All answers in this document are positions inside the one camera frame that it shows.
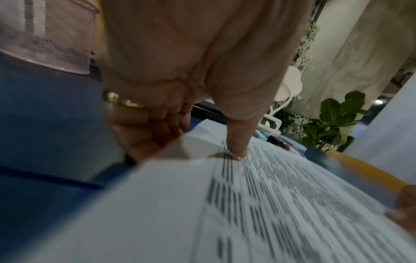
sheet of paper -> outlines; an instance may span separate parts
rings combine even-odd
[[[225,134],[202,122],[11,262],[416,262],[375,200],[255,138],[233,160]]]

mesh basket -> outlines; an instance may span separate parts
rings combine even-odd
[[[98,12],[87,0],[1,0],[0,51],[46,67],[89,74]]]

